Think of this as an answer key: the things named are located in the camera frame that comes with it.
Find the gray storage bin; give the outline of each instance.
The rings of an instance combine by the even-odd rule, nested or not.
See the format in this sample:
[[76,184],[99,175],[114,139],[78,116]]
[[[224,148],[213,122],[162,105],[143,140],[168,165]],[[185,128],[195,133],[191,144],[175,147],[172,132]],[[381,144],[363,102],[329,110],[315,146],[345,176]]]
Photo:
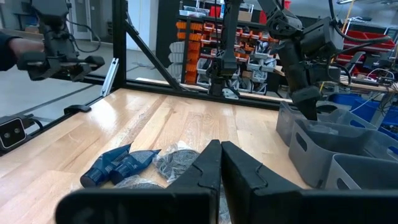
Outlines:
[[398,163],[336,154],[331,160],[326,189],[398,189]]
[[296,119],[289,157],[304,182],[324,188],[331,158],[337,153],[397,161],[389,148],[398,141],[377,130]]
[[[292,110],[287,102],[280,102],[276,131],[287,146],[290,146],[295,119],[306,118],[301,112]],[[321,122],[350,125],[359,128],[377,129],[359,116],[342,109],[337,109],[331,114],[318,114],[318,120]]]

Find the black metal frame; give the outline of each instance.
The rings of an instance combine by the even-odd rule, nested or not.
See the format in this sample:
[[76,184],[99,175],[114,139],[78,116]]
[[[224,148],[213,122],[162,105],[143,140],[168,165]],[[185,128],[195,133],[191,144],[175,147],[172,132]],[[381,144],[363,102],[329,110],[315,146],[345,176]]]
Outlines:
[[[133,26],[127,21],[127,7],[126,0],[113,0],[113,42],[117,44],[113,44],[113,57],[119,59],[119,67],[116,72],[116,76],[114,79],[114,83],[112,85],[112,90],[115,91],[119,88],[127,88],[130,90],[138,90],[138,91],[148,91],[159,94],[173,95],[173,96],[181,96],[187,98],[193,98],[198,100],[207,100],[214,101],[219,103],[229,103],[240,106],[249,106],[255,108],[262,108],[268,110],[278,110],[279,109],[279,100],[269,100],[264,98],[256,98],[256,97],[248,97],[248,96],[240,96],[239,100],[231,100],[223,97],[211,96],[207,93],[206,90],[197,90],[182,87],[177,83],[175,79],[171,77],[165,67],[161,64],[161,62],[156,58],[156,56],[150,51],[148,46],[144,43],[144,41],[139,37],[139,33]],[[177,19],[183,19],[181,16],[176,16]],[[200,20],[200,18],[192,18],[187,19],[187,29],[186,29],[186,42],[189,41],[189,33],[190,33],[190,21]],[[263,26],[262,24],[256,24],[256,27]],[[136,42],[138,47],[145,53],[148,59],[154,64],[155,68],[158,69],[160,74],[167,80],[169,85],[160,84],[160,83],[151,83],[144,82],[139,80],[128,80],[126,76],[126,65],[127,65],[127,57],[126,57],[126,33],[128,33],[132,39]],[[185,45],[184,52],[187,53],[188,45]],[[66,76],[55,76],[52,78],[60,79],[60,80],[69,80],[69,77]],[[95,85],[102,85],[104,83],[105,76],[104,75],[96,75],[90,74],[87,75],[83,83],[90,83]],[[87,103],[86,105],[92,105],[98,100],[102,99],[102,97],[98,97],[92,102]],[[36,131],[31,134],[32,138],[38,136],[44,131],[54,127],[55,125],[65,121],[67,118],[74,115],[74,113],[66,114],[61,118],[51,122],[46,125],[43,130]]]

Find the person's arm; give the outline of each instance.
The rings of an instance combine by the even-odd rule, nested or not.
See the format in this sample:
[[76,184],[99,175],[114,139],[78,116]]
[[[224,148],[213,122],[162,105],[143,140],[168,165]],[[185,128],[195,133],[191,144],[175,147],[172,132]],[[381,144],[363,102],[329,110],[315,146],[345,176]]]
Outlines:
[[11,49],[10,42],[20,37],[13,37],[0,32],[0,71],[7,71],[17,63],[17,56]]

